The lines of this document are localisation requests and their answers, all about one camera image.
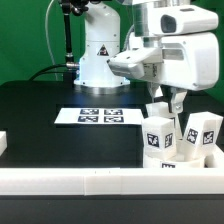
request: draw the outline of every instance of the black cable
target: black cable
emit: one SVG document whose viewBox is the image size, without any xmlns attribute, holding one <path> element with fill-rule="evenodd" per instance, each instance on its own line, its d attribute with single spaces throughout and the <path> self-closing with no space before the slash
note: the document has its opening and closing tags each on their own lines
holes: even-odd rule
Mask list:
<svg viewBox="0 0 224 224">
<path fill-rule="evenodd" d="M 66 64 L 57 64 L 57 65 L 52 65 L 52 66 L 49 66 L 47 68 L 44 68 L 42 70 L 40 70 L 39 72 L 35 73 L 30 79 L 29 81 L 33 81 L 36 77 L 46 73 L 47 71 L 51 70 L 51 69 L 54 69 L 54 68 L 64 68 L 66 67 Z"/>
</svg>

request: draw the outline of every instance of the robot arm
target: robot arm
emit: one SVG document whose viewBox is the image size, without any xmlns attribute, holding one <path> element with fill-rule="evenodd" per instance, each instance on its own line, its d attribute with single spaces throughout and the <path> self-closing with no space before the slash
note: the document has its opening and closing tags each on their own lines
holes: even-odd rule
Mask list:
<svg viewBox="0 0 224 224">
<path fill-rule="evenodd" d="M 217 14 L 189 0 L 140 2 L 133 0 L 130 48 L 108 61 L 113 73 L 176 88 L 173 105 L 181 105 L 184 97 L 177 96 L 184 90 L 213 87 L 219 77 L 219 48 L 208 31 L 217 28 Z"/>
</svg>

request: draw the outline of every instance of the printed marker sheet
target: printed marker sheet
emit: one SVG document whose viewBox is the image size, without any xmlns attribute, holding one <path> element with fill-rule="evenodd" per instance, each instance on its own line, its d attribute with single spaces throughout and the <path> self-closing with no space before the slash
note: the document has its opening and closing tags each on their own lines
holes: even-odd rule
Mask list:
<svg viewBox="0 0 224 224">
<path fill-rule="evenodd" d="M 141 125 L 140 109 L 62 108 L 55 124 L 134 124 Z"/>
</svg>

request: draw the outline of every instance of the green wall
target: green wall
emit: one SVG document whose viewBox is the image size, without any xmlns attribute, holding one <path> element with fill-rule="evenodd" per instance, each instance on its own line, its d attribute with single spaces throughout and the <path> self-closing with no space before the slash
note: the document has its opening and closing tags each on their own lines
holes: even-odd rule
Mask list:
<svg viewBox="0 0 224 224">
<path fill-rule="evenodd" d="M 11 80 L 28 80 L 35 72 L 51 65 L 45 38 L 45 13 L 51 0 L 0 1 L 0 84 Z M 121 15 L 121 43 L 131 26 L 130 7 L 108 2 Z M 224 1 L 197 0 L 194 4 L 215 11 L 220 18 L 214 32 L 220 44 L 220 80 L 208 90 L 224 102 Z M 84 53 L 84 18 L 71 16 L 73 53 L 78 61 Z M 57 0 L 49 16 L 49 34 L 56 63 L 64 63 L 65 41 L 63 14 Z M 54 79 L 52 75 L 45 79 Z"/>
</svg>

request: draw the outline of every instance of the white cube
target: white cube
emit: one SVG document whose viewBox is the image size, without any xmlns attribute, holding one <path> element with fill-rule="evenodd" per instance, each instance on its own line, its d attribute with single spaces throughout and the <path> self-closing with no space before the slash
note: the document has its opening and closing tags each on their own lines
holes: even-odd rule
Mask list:
<svg viewBox="0 0 224 224">
<path fill-rule="evenodd" d="M 0 131 L 0 156 L 7 148 L 7 141 L 6 141 L 6 132 Z"/>
<path fill-rule="evenodd" d="M 142 121 L 144 154 L 169 159 L 176 154 L 176 136 L 174 121 L 168 118 L 152 116 Z"/>
<path fill-rule="evenodd" d="M 181 143 L 186 161 L 213 153 L 222 120 L 223 117 L 210 112 L 190 114 Z"/>
</svg>

